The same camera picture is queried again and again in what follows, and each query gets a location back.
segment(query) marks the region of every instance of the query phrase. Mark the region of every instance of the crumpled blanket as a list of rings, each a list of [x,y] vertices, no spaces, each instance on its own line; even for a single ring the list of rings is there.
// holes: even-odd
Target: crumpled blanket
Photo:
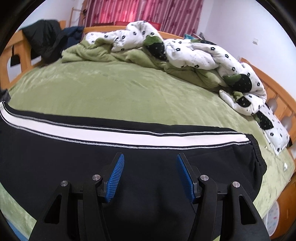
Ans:
[[[246,63],[239,63],[231,54],[220,46],[199,39],[166,39],[163,40],[158,31],[146,21],[131,22],[125,30],[108,33],[90,32],[85,36],[90,44],[85,52],[90,53],[98,44],[98,40],[110,44],[111,53],[138,49],[143,46],[153,57],[167,61],[180,69],[193,69],[202,78],[210,72],[215,81],[210,86],[220,87],[220,97],[235,111],[243,115],[253,115],[266,102],[264,86],[252,68]],[[85,54],[74,50],[74,54],[85,58]],[[92,60],[94,54],[88,54]],[[225,92],[222,86],[231,87],[231,94]]]

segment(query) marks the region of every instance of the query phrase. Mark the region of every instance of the green bed sheet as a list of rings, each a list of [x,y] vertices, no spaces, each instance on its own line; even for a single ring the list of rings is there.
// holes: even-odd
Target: green bed sheet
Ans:
[[[294,172],[288,151],[285,149],[276,157],[252,117],[238,114],[216,93],[161,70],[126,62],[59,60],[25,74],[9,92],[9,105],[18,110],[167,125],[219,126],[253,134],[268,166],[254,201],[262,217]],[[0,208],[29,237],[36,220],[1,185]]]

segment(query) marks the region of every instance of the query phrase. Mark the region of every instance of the wooden bed frame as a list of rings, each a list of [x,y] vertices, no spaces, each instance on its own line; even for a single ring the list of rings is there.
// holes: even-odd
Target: wooden bed frame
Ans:
[[[66,21],[60,21],[61,29],[66,27]],[[84,33],[89,32],[109,32],[119,29],[125,29],[125,26],[95,26],[87,27],[84,29]],[[164,39],[183,39],[182,37],[160,32],[160,35]],[[12,81],[9,81],[7,63],[12,56],[12,46],[14,46],[14,53],[20,57],[20,66],[21,73]],[[16,32],[8,44],[6,45],[3,53],[0,56],[0,87],[1,89],[8,89],[12,87],[26,72],[33,69],[34,67],[40,65],[41,62],[38,62],[35,65],[31,64],[31,46],[26,40],[24,34],[21,30]],[[249,63],[244,58],[241,58],[241,62]],[[265,90],[267,92],[267,100],[275,99],[277,102],[277,109],[275,115],[282,120],[285,116],[288,116],[292,121],[292,128],[289,131],[292,142],[296,141],[296,101],[291,97],[287,91],[283,89],[275,80],[270,78],[267,74],[262,72],[260,69],[256,68],[252,64],[250,66],[253,68],[257,76],[263,82]]]

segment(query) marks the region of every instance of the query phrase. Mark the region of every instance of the white pillow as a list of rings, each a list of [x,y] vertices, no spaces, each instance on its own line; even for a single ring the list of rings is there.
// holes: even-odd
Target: white pillow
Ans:
[[[275,154],[278,155],[288,145],[290,136],[282,123],[266,104],[264,104],[259,111],[265,115],[274,126],[271,129],[263,130],[263,133]]]

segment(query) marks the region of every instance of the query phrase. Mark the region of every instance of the blue fabric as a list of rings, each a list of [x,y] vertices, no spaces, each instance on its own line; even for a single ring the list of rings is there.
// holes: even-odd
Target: blue fabric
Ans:
[[[28,240],[25,238],[25,236],[22,235],[22,234],[20,233],[20,231],[18,231],[18,230],[16,229],[15,226],[12,225],[11,222],[9,222],[8,220],[6,220],[6,221],[7,221],[7,223],[9,224],[9,226],[11,227],[11,229],[14,231],[14,233],[16,234],[16,236],[20,239],[20,241],[28,241]]]
[[[62,51],[78,44],[81,41],[84,27],[83,26],[74,26],[69,28],[64,28],[63,33],[67,36],[67,43],[62,47]]]
[[[184,35],[184,39],[196,39],[196,38],[192,37],[192,36],[189,35],[189,34],[185,34],[185,35]]]

